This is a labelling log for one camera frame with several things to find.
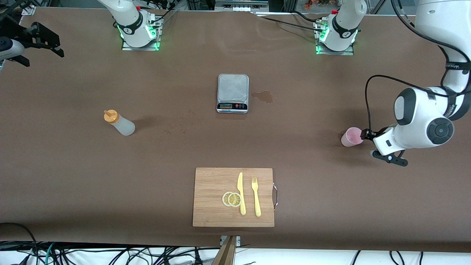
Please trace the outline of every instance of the knife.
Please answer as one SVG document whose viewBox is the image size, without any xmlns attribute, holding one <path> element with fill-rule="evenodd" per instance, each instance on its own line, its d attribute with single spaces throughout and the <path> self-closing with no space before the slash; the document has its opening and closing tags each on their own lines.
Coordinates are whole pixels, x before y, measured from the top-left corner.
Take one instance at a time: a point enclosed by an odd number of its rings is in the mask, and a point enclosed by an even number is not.
<svg viewBox="0 0 471 265">
<path fill-rule="evenodd" d="M 242 184 L 242 172 L 239 174 L 239 179 L 237 180 L 237 189 L 240 193 L 240 214 L 245 215 L 244 185 Z"/>
</svg>

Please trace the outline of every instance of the knife handle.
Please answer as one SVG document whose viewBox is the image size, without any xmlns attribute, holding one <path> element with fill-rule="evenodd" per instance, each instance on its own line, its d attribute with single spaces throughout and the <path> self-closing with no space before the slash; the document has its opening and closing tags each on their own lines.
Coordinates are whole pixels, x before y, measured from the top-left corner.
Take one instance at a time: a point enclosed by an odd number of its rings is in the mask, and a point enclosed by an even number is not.
<svg viewBox="0 0 471 265">
<path fill-rule="evenodd" d="M 245 215 L 245 201 L 243 194 L 240 195 L 240 214 Z"/>
<path fill-rule="evenodd" d="M 262 211 L 260 210 L 259 195 L 256 190 L 254 190 L 253 194 L 255 196 L 255 216 L 260 217 L 262 215 Z"/>
</svg>

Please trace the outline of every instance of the fork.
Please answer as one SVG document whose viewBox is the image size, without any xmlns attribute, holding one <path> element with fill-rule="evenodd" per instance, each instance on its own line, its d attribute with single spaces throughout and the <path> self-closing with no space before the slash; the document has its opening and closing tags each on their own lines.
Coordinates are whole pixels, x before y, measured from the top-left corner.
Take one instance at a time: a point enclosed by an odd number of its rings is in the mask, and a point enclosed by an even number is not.
<svg viewBox="0 0 471 265">
<path fill-rule="evenodd" d="M 257 193 L 258 189 L 259 189 L 259 184 L 257 183 L 257 178 L 253 177 L 252 178 L 252 190 L 253 190 L 253 195 L 255 197 L 255 215 L 257 217 L 260 217 L 260 215 L 262 215 L 262 211 L 260 210 L 259 195 Z"/>
</svg>

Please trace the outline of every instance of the wooden cutting board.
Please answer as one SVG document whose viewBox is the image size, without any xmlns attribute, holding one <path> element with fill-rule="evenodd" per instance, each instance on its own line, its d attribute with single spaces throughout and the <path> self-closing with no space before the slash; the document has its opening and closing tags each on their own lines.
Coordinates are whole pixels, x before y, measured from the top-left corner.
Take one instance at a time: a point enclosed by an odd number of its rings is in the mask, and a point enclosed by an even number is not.
<svg viewBox="0 0 471 265">
<path fill-rule="evenodd" d="M 228 207 L 222 202 L 224 193 L 239 193 L 237 179 L 244 175 L 246 214 L 239 207 Z M 261 216 L 255 216 L 252 177 L 257 177 Z M 193 226 L 196 227 L 273 227 L 273 169 L 198 167 L 195 174 Z"/>
</svg>

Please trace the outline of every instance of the white floor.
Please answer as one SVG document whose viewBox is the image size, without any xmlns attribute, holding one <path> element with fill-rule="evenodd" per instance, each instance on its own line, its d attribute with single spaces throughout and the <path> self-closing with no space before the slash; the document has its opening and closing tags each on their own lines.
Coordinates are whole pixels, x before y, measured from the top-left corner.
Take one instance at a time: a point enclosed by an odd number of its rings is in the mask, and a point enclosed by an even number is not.
<svg viewBox="0 0 471 265">
<path fill-rule="evenodd" d="M 176 253 L 190 250 L 192 248 L 179 248 Z M 152 248 L 153 254 L 162 253 L 162 248 Z M 214 258 L 217 250 L 202 250 L 200 256 L 202 260 Z M 254 265 L 351 265 L 356 250 L 302 250 L 302 249 L 260 249 L 260 248 L 240 248 L 235 255 L 234 265 L 246 265 L 252 262 Z M 67 255 L 71 261 L 77 265 L 106 265 L 118 252 L 73 252 Z M 405 265 L 418 265 L 419 252 L 401 251 Z M 0 265 L 19 264 L 26 256 L 24 253 L 15 251 L 0 251 Z M 142 255 L 150 262 L 149 256 Z M 395 254 L 395 259 L 400 264 L 399 257 Z M 116 262 L 116 265 L 124 265 L 128 255 Z M 192 260 L 191 257 L 178 257 L 170 260 L 170 264 L 178 265 L 185 261 Z M 28 265 L 35 263 L 34 258 L 30 258 Z M 356 265 L 394 265 L 389 257 L 388 251 L 361 251 Z M 470 265 L 471 253 L 442 253 L 425 252 L 423 265 Z M 147 262 L 140 258 L 135 258 L 130 265 L 147 265 Z"/>
</svg>

